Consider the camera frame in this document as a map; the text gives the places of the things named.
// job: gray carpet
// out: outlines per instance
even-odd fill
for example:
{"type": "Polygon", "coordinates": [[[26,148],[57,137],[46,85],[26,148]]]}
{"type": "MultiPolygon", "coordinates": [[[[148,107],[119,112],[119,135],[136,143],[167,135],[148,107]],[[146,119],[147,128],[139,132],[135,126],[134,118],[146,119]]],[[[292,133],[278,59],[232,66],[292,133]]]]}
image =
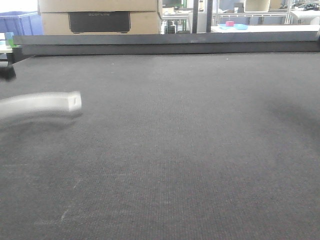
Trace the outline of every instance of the gray carpet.
{"type": "Polygon", "coordinates": [[[0,123],[1,240],[317,240],[320,53],[17,63],[0,97],[82,94],[0,123]]]}

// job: blue tray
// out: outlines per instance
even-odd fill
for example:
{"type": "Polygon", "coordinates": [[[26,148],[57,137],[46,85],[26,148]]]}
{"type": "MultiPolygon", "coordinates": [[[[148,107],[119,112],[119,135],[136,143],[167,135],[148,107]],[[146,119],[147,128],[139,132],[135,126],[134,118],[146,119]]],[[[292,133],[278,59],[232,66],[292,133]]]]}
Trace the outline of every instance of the blue tray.
{"type": "Polygon", "coordinates": [[[218,26],[223,30],[228,30],[228,29],[247,30],[248,29],[248,26],[244,24],[235,24],[234,26],[226,26],[225,24],[219,24],[218,26]]]}
{"type": "Polygon", "coordinates": [[[37,11],[0,12],[0,33],[8,32],[14,35],[43,35],[41,16],[37,11]]]}

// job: white plastic pipe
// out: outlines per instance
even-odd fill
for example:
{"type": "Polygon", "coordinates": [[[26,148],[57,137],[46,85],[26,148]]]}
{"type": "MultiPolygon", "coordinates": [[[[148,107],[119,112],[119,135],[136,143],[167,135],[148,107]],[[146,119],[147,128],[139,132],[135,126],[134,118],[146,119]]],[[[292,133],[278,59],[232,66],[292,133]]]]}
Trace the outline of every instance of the white plastic pipe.
{"type": "Polygon", "coordinates": [[[81,108],[78,91],[27,94],[0,100],[0,119],[38,112],[72,113],[81,108]]]}

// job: blue plastic crate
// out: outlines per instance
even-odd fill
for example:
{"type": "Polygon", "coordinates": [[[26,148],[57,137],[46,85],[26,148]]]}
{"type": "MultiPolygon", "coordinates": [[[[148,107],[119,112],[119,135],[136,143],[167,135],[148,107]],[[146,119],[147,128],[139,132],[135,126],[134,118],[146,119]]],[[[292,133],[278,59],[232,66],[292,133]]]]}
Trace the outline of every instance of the blue plastic crate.
{"type": "Polygon", "coordinates": [[[37,11],[0,12],[0,33],[43,35],[41,16],[37,11]]]}

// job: pink object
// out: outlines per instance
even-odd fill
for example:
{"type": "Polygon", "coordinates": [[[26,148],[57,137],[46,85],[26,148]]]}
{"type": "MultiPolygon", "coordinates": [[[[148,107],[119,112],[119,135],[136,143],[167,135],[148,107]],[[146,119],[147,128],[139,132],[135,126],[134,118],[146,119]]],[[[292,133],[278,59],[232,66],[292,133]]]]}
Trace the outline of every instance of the pink object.
{"type": "Polygon", "coordinates": [[[225,22],[225,26],[226,27],[233,27],[235,25],[235,22],[234,21],[226,21],[225,22]]]}

